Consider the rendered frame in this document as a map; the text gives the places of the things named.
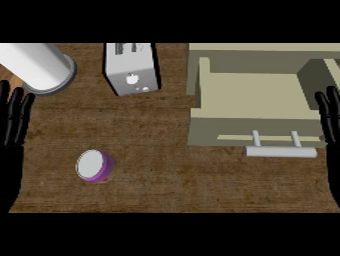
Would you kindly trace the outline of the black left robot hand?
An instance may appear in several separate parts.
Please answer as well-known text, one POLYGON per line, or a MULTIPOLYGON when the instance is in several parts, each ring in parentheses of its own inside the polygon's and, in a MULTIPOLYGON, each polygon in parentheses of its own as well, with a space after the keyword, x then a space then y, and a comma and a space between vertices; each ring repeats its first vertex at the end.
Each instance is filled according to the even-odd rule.
POLYGON ((19 195, 34 99, 32 93, 24 94, 21 87, 10 89, 9 81, 0 81, 0 214, 9 212, 19 195))

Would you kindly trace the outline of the purple can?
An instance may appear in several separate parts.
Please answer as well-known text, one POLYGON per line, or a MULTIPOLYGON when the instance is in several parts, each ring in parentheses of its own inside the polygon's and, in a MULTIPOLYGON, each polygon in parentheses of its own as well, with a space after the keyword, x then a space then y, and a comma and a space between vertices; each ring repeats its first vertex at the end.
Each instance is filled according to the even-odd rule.
POLYGON ((75 162, 78 177, 92 183, 105 183, 112 178, 115 168, 114 158, 100 150, 84 151, 75 162))

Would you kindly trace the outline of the beige drawer front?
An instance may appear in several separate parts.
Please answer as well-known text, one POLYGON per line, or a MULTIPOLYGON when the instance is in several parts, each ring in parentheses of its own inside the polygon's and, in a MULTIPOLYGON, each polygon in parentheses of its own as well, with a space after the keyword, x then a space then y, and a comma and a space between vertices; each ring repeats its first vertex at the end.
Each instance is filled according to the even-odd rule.
POLYGON ((319 119, 269 119, 207 116, 190 109, 188 144, 196 146, 244 146, 252 144, 258 132, 261 146, 292 146, 291 132, 303 147, 325 147, 319 119))

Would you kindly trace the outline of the beige open drawer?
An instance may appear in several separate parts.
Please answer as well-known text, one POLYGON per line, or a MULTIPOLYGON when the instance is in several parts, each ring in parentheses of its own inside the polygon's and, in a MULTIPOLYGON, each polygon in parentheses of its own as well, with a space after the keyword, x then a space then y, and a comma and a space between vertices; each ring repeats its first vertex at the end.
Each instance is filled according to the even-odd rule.
POLYGON ((295 74, 213 73, 199 58, 199 106, 192 118, 317 120, 315 92, 340 84, 334 59, 312 59, 295 74))

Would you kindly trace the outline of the white paper towel roll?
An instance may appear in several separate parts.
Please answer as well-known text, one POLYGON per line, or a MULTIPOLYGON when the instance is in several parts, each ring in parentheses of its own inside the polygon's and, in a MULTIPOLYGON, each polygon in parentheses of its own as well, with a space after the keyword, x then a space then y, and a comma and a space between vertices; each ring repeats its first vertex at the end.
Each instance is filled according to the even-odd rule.
POLYGON ((0 43, 0 64, 35 95, 53 95, 71 84, 77 65, 53 43, 0 43))

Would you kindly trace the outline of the beige cabinet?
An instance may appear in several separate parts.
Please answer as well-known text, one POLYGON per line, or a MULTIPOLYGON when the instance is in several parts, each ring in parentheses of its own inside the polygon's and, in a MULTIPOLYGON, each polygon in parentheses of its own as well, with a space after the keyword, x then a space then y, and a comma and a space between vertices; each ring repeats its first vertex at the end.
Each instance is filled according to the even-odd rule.
POLYGON ((186 94, 195 94, 198 61, 210 59, 216 73, 295 73, 310 59, 332 59, 340 69, 340 43, 189 43, 186 94))

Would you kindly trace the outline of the silver toaster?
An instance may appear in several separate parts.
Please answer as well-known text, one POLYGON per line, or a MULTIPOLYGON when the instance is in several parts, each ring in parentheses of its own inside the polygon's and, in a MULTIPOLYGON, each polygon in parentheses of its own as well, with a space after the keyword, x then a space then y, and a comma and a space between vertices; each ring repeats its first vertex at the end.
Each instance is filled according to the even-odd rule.
POLYGON ((103 76, 117 96, 157 91, 161 76, 154 43, 105 43, 103 76))

